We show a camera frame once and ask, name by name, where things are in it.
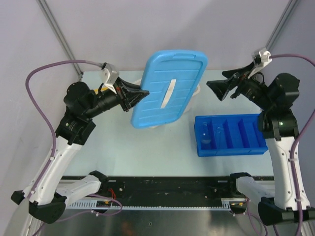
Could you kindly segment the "white plastic tub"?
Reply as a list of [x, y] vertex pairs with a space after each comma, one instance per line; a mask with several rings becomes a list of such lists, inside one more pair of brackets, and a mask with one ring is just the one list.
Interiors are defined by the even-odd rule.
[[[136, 80], [135, 82], [133, 82], [134, 84], [136, 85], [140, 85], [141, 84], [141, 79], [138, 79]], [[193, 104], [194, 104], [194, 101], [196, 100], [196, 96], [200, 93], [200, 85], [198, 84], [189, 103], [187, 104], [186, 106], [186, 109], [184, 110], [183, 114], [185, 114], [186, 112], [188, 112], [192, 107], [193, 107]], [[156, 125], [156, 126], [150, 126], [151, 129], [154, 129], [156, 127], [158, 127], [159, 125]]]

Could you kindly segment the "blue plastic lid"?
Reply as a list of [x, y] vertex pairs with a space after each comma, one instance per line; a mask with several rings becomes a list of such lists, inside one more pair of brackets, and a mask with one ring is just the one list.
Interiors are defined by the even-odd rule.
[[148, 59], [141, 81], [149, 95], [134, 108], [134, 128], [160, 126], [177, 121], [189, 104], [208, 64], [203, 52], [158, 51]]

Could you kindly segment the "clear watch glass dish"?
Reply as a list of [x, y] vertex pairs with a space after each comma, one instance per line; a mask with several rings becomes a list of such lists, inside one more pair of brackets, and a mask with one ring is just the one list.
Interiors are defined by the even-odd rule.
[[200, 132], [201, 132], [201, 144], [209, 145], [212, 140], [209, 125], [207, 123], [203, 123], [200, 127]]

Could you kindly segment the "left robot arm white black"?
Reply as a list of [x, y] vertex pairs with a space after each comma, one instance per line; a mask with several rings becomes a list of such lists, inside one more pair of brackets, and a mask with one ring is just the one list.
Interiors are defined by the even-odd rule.
[[149, 91], [139, 85], [117, 78], [113, 90], [94, 91], [84, 82], [71, 84], [63, 101], [66, 104], [64, 117], [53, 131], [53, 144], [49, 154], [31, 184], [24, 190], [14, 191], [11, 199], [16, 204], [29, 201], [29, 214], [46, 223], [56, 222], [66, 207], [86, 196], [108, 193], [108, 177], [92, 171], [86, 177], [59, 188], [58, 184], [76, 153], [86, 143], [96, 127], [93, 118], [116, 106], [128, 112]]

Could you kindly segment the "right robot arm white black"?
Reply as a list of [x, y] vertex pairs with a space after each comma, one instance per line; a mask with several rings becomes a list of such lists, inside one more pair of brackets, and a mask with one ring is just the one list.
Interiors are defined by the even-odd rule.
[[304, 191], [299, 167], [298, 144], [301, 132], [291, 110], [299, 96], [300, 81], [288, 73], [280, 73], [267, 86], [255, 77], [260, 69], [254, 63], [222, 72], [223, 80], [206, 85], [222, 101], [231, 90], [231, 98], [243, 95], [261, 109], [258, 130], [268, 147], [274, 174], [275, 192], [271, 193], [248, 173], [231, 174], [227, 192], [232, 197], [245, 195], [257, 204], [258, 214], [266, 226], [301, 223], [315, 218], [315, 209]]

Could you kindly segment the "yellow test tube rack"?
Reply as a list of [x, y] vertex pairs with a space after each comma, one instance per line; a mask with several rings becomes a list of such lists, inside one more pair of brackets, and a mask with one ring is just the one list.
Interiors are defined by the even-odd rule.
[[108, 90], [108, 87], [102, 87], [100, 91]]

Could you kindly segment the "blue compartment tray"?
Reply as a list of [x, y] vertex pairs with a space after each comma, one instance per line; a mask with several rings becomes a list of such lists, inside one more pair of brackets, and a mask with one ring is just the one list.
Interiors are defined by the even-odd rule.
[[[262, 155], [267, 150], [265, 139], [257, 127], [258, 114], [196, 116], [194, 133], [199, 157]], [[207, 123], [211, 133], [211, 143], [201, 144], [200, 127]], [[223, 126], [225, 148], [218, 149], [216, 128]]]

